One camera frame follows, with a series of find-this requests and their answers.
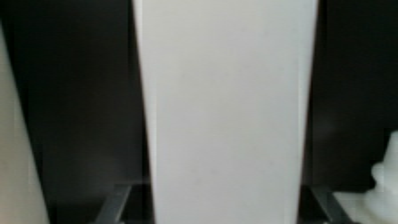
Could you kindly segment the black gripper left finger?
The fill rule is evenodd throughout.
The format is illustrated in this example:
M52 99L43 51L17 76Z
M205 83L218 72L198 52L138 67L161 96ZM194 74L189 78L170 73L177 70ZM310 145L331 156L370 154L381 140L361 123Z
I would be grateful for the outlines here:
M107 196L95 224L123 224L122 216L132 192L130 184L118 184Z

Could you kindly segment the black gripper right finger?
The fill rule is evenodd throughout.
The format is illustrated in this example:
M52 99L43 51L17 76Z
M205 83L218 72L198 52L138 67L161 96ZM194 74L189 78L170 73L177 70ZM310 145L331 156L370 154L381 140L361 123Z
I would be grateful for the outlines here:
M303 224L356 224L326 186L303 187Z

